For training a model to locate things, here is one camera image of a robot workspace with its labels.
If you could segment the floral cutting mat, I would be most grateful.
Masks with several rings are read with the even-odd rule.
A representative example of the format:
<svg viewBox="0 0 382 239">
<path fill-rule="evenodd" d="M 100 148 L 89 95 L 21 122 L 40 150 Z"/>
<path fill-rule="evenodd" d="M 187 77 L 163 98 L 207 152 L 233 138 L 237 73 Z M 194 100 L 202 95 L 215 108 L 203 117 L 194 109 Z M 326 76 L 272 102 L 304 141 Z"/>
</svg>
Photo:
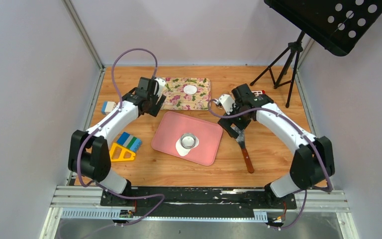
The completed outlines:
<svg viewBox="0 0 382 239">
<path fill-rule="evenodd" d="M 208 78 L 164 78 L 166 85 L 163 95 L 166 99 L 163 110 L 173 111 L 206 111 L 207 104 L 211 99 L 211 81 Z M 184 86 L 194 85 L 198 88 L 194 95 L 184 93 Z"/>
</svg>

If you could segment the pink plastic tray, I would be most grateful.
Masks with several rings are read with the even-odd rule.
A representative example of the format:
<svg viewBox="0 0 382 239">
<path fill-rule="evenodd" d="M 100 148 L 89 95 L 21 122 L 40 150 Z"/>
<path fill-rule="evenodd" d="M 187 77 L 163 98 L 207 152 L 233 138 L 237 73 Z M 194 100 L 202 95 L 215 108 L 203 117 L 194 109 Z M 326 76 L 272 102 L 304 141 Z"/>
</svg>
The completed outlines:
<svg viewBox="0 0 382 239">
<path fill-rule="evenodd" d="M 156 130 L 151 146 L 156 151 L 210 166 L 216 158 L 222 132 L 223 129 L 217 124 L 180 113 L 167 112 Z M 175 149 L 175 144 L 186 133 L 197 137 L 199 145 L 188 155 L 181 157 Z"/>
</svg>

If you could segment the white dough ball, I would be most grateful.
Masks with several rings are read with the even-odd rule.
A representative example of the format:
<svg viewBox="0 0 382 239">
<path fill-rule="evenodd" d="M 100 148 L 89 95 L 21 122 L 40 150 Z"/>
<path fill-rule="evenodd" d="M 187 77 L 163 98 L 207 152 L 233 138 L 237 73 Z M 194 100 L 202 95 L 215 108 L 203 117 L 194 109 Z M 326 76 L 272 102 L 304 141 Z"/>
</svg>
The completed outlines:
<svg viewBox="0 0 382 239">
<path fill-rule="evenodd" d="M 179 156 L 183 157 L 189 154 L 189 152 L 199 145 L 199 139 L 192 135 L 181 136 L 176 144 L 175 149 Z"/>
</svg>

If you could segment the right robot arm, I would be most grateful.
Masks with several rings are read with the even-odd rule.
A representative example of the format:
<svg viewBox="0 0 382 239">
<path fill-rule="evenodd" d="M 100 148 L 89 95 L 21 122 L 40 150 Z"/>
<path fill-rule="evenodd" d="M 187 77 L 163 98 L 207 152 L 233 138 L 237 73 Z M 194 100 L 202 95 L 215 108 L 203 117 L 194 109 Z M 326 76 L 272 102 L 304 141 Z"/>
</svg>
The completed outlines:
<svg viewBox="0 0 382 239">
<path fill-rule="evenodd" d="M 249 123 L 256 121 L 267 127 L 293 153 L 289 173 L 266 185 L 264 201 L 267 206 L 276 208 L 283 203 L 284 197 L 316 188 L 326 181 L 325 192 L 332 191 L 331 176 L 335 173 L 332 142 L 326 136 L 315 136 L 304 130 L 266 94 L 253 93 L 248 84 L 243 84 L 210 100 L 225 113 L 218 124 L 237 139 Z"/>
</svg>

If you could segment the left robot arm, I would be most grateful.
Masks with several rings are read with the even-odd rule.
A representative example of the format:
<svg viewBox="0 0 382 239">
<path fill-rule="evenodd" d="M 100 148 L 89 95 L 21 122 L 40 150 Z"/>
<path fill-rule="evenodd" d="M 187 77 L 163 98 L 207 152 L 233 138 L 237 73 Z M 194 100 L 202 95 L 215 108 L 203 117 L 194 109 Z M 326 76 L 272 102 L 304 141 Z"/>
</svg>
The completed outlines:
<svg viewBox="0 0 382 239">
<path fill-rule="evenodd" d="M 162 94 L 165 85 L 162 78 L 140 78 L 138 86 L 122 96 L 122 101 L 104 119 L 71 136 L 68 169 L 113 192 L 113 199 L 121 206 L 132 201 L 132 192 L 127 189 L 129 181 L 111 168 L 109 147 L 141 115 L 157 116 L 166 98 Z"/>
</svg>

